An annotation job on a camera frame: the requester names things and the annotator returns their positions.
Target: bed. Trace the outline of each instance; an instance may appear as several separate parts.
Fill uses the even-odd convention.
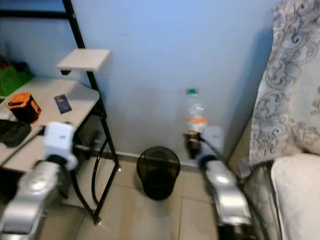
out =
[[[252,118],[229,165],[261,240],[319,240],[320,0],[273,10],[273,42]]]

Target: black metal frame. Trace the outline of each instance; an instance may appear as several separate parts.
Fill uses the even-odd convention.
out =
[[[77,18],[74,12],[74,8],[72,6],[71,0],[62,0],[63,2],[63,6],[64,6],[64,10],[65,12],[59,12],[59,11],[27,11],[27,10],[0,10],[0,17],[3,18],[40,18],[40,19],[61,19],[61,20],[68,20],[76,45],[79,49],[85,49],[85,43],[84,40],[82,38],[81,35],[81,31],[77,22]],[[61,72],[63,75],[64,74],[68,74],[69,71],[64,71]],[[98,115],[100,122],[102,124],[102,128],[103,128],[103,132],[105,134],[105,141],[96,157],[96,161],[94,164],[94,168],[93,168],[93,172],[92,172],[92,182],[91,182],[91,193],[92,193],[92,198],[94,200],[94,202],[96,203],[97,207],[96,210],[92,210],[88,203],[86,202],[85,198],[83,197],[78,182],[77,182],[77,177],[76,177],[76,172],[73,170],[70,172],[70,176],[71,176],[71,181],[75,190],[75,193],[77,194],[79,200],[81,201],[81,203],[83,204],[84,208],[87,210],[87,212],[90,214],[90,216],[92,217],[94,224],[99,225],[101,223],[101,219],[99,217],[101,209],[104,205],[104,202],[106,200],[108,191],[111,187],[112,181],[116,175],[116,172],[120,169],[120,164],[118,161],[118,157],[115,151],[115,147],[111,138],[111,134],[108,128],[108,124],[107,124],[107,113],[105,110],[105,106],[104,103],[101,99],[101,94],[99,91],[99,87],[95,78],[95,75],[92,71],[87,71],[86,72],[91,88],[98,91],[99,93],[99,99],[97,101],[97,103],[95,104],[95,106],[93,107],[93,109],[90,111],[90,113],[86,116],[86,118],[84,119],[84,121],[81,123],[81,125],[79,126],[79,128],[76,131],[76,134],[79,132],[79,130],[83,127],[83,125],[87,122],[87,120],[89,119],[89,117],[91,115]],[[98,200],[97,196],[96,196],[96,190],[95,190],[95,185],[96,185],[96,173],[97,173],[97,169],[99,166],[99,161],[100,158],[103,154],[104,148],[106,147],[106,145],[109,145],[110,147],[110,151],[111,151],[111,155],[113,157],[114,160],[114,167],[112,169],[111,172],[111,176],[104,188],[104,191],[102,193],[101,199]]]

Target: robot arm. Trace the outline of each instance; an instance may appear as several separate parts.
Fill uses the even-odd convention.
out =
[[[44,132],[44,159],[24,174],[18,191],[0,221],[2,240],[35,240],[42,228],[48,205],[60,198],[61,175],[77,165],[72,154],[74,128],[52,122]]]
[[[247,200],[217,150],[199,133],[186,135],[186,148],[208,182],[221,240],[255,240]]]

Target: black trash can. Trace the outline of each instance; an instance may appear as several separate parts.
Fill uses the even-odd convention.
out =
[[[136,171],[145,194],[151,199],[163,200],[174,190],[180,172],[180,161],[170,149],[156,146],[140,155]]]

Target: wall outlet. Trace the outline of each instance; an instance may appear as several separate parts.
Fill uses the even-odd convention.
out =
[[[201,136],[223,154],[225,146],[225,131],[220,126],[206,126]]]

